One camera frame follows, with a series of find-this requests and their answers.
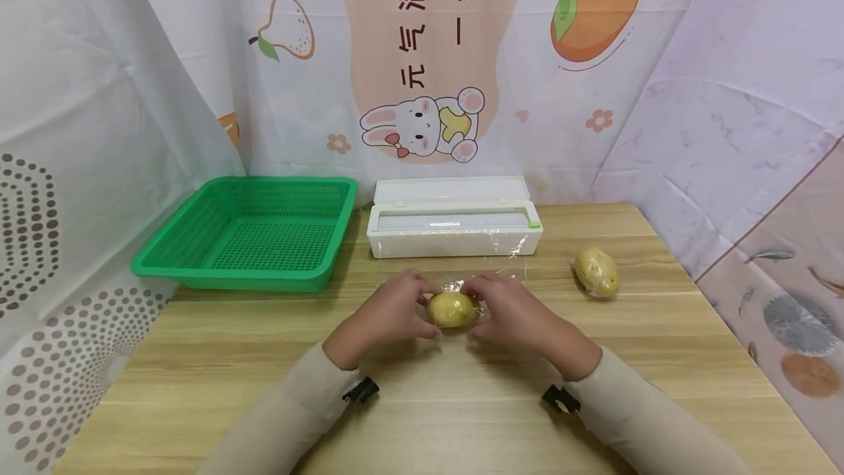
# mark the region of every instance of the black clip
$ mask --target black clip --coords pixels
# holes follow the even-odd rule
[[[556,413],[563,412],[560,404],[563,404],[567,413],[576,413],[580,410],[580,402],[577,401],[577,398],[570,395],[566,389],[554,385],[551,385],[545,391],[542,395],[542,401],[551,406],[551,409],[554,409]]]
[[[343,401],[366,403],[366,401],[378,391],[381,391],[381,387],[379,387],[378,384],[369,376],[366,376],[366,378],[362,379],[359,384],[352,387],[351,391],[343,395]]]

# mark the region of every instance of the green plastic basket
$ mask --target green plastic basket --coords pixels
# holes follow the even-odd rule
[[[132,272],[193,288],[320,292],[356,191],[346,177],[218,177],[150,238]]]

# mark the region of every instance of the hand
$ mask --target hand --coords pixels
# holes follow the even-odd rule
[[[340,369],[357,369],[360,360],[376,345],[415,337],[439,339],[440,329],[416,315],[416,303],[425,304],[426,293],[443,289],[410,269],[390,277],[332,332],[322,350]]]
[[[489,321],[474,327],[467,335],[470,340],[538,353],[567,381],[584,379],[601,362],[601,348],[595,342],[514,279],[485,273],[467,281],[461,291],[489,308]]]

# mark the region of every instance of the cartoon bunny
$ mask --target cartoon bunny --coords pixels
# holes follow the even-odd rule
[[[395,147],[399,158],[442,152],[467,163],[478,152],[475,138],[483,109],[483,92],[470,86],[457,97],[417,97],[373,108],[360,119],[360,126],[366,145]]]

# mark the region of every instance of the wooden table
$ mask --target wooden table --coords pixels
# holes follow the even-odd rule
[[[627,204],[540,208],[534,257],[373,259],[355,214],[320,295],[180,290],[58,465],[61,474],[193,473],[240,417],[386,276],[435,281],[501,270],[612,348],[724,438],[758,474],[837,474],[709,303]],[[615,302],[588,301],[569,262],[600,246],[618,264]],[[303,463],[307,474],[616,474],[628,466],[577,417],[539,403],[541,360],[462,336],[374,353],[382,390],[351,407]]]

